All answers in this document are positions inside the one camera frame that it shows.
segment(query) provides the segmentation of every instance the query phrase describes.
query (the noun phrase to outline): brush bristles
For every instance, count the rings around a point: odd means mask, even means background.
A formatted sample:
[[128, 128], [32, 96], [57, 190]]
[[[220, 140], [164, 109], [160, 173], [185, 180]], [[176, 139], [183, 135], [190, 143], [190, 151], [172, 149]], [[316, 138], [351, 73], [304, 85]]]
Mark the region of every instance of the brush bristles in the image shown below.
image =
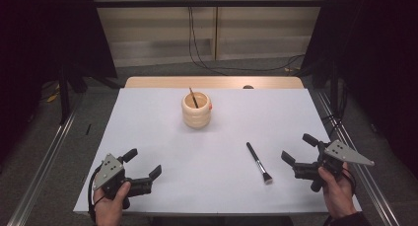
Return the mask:
[[264, 177], [264, 183], [269, 185], [273, 183], [273, 179], [271, 178], [271, 176], [267, 173], [262, 174], [262, 177]]

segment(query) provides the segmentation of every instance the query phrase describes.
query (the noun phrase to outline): makeup brush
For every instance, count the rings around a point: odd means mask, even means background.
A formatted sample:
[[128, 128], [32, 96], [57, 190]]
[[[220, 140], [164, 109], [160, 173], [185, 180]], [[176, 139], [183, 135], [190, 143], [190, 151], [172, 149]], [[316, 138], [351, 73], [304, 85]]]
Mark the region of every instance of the makeup brush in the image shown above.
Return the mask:
[[246, 143], [246, 147], [248, 147], [249, 152], [251, 152], [252, 157], [255, 160], [255, 163], [257, 164], [258, 168], [261, 170], [262, 177], [264, 178], [264, 183], [269, 185], [273, 183], [273, 178], [267, 172], [265, 171], [264, 167], [261, 164], [261, 161], [258, 159], [257, 155], [255, 154], [255, 151], [252, 149], [252, 146], [249, 142]]

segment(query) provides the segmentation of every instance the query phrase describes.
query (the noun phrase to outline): black brush handle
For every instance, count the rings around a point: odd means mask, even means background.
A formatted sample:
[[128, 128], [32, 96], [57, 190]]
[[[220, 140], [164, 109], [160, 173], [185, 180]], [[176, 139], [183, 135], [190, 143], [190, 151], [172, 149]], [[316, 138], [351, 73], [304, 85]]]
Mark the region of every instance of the black brush handle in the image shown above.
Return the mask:
[[252, 157], [255, 161], [259, 160], [258, 156], [255, 154], [255, 151], [252, 149], [252, 146], [249, 142], [246, 143], [246, 147], [248, 147], [249, 152], [251, 152]]

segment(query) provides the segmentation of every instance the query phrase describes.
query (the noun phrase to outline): white wall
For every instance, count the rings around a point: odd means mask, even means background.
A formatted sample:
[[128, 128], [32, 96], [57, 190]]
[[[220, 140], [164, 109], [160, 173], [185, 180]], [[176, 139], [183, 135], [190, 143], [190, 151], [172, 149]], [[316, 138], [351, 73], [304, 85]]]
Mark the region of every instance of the white wall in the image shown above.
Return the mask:
[[[190, 61], [187, 8], [99, 8], [115, 65]], [[193, 8], [204, 60], [305, 53], [318, 8]]]

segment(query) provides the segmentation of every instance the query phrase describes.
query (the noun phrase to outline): metal bar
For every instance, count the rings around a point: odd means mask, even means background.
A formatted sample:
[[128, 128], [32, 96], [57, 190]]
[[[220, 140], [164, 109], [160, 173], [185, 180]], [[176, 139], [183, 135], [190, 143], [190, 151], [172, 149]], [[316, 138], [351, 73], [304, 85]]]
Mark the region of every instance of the metal bar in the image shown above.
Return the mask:
[[59, 94], [61, 95], [61, 121], [60, 125], [65, 123], [65, 120], [70, 114], [70, 100], [68, 97], [68, 80], [67, 80], [67, 67], [62, 65], [59, 69]]
[[347, 2], [330, 0], [41, 0], [46, 6], [97, 8], [141, 8], [141, 7], [341, 7]]
[[95, 0], [98, 8], [131, 7], [321, 7], [324, 0]]
[[42, 190], [43, 184], [48, 176], [48, 173], [52, 167], [52, 164], [58, 155], [59, 149], [64, 142], [64, 139], [71, 127], [74, 120], [75, 111], [80, 106], [83, 95], [80, 95], [75, 101], [74, 109], [66, 119], [65, 123], [58, 127], [52, 143], [47, 150], [45, 157], [42, 160], [37, 172], [32, 179], [27, 191], [19, 202], [15, 212], [10, 218], [7, 226], [24, 226], [28, 220], [28, 217], [35, 205], [37, 197]]
[[[331, 118], [331, 123], [333, 127], [336, 129], [340, 140], [344, 142], [347, 146], [357, 151], [357, 148], [354, 145], [344, 125], [342, 123], [337, 123], [337, 121], [333, 117], [331, 117], [332, 109], [330, 107], [330, 100], [328, 96], [324, 92], [319, 92], [318, 95], [319, 95], [319, 99], [322, 103], [323, 108], [325, 109], [325, 111]], [[353, 166], [357, 174], [359, 175], [359, 178], [362, 184], [364, 185], [369, 197], [371, 198], [373, 204], [375, 205], [375, 208], [378, 211], [378, 214], [381, 216], [381, 219], [384, 225], [399, 226], [400, 225], [399, 222], [394, 216], [394, 213], [392, 209], [390, 208], [390, 205], [387, 202], [385, 196], [383, 195], [381, 189], [378, 187], [377, 183], [375, 182], [374, 178], [369, 172], [369, 169], [366, 166], [358, 165], [358, 164], [354, 164]]]

